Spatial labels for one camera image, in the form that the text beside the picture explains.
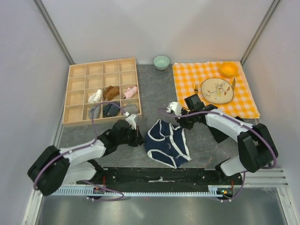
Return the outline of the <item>navy blue underwear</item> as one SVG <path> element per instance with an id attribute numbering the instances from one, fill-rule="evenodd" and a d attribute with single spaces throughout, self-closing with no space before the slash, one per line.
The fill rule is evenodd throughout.
<path id="1" fill-rule="evenodd" d="M 163 120 L 146 133 L 144 146 L 148 157 L 173 169 L 191 160 L 184 129 Z"/>

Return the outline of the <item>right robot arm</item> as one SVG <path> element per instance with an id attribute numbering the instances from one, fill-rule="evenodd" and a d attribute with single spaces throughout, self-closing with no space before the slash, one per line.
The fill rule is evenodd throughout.
<path id="1" fill-rule="evenodd" d="M 253 125 L 229 116 L 215 105 L 205 105 L 197 94 L 185 98 L 185 103 L 187 108 L 178 102 L 168 106 L 168 111 L 176 115 L 181 127 L 191 129 L 195 123 L 202 123 L 209 128 L 218 143 L 230 137 L 238 145 L 236 157 L 217 165 L 219 170 L 214 176 L 217 183 L 226 184 L 236 173 L 255 173 L 276 166 L 278 151 L 264 124 Z"/>

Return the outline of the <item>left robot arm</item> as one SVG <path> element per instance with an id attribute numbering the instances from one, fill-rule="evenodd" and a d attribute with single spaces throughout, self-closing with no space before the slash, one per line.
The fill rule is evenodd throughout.
<path id="1" fill-rule="evenodd" d="M 33 188 L 48 196 L 66 181 L 72 167 L 112 154 L 124 144 L 137 147 L 145 144 L 145 139 L 137 125 L 118 120 L 111 129 L 87 143 L 62 149 L 54 145 L 47 147 L 29 168 L 27 175 L 33 181 Z"/>

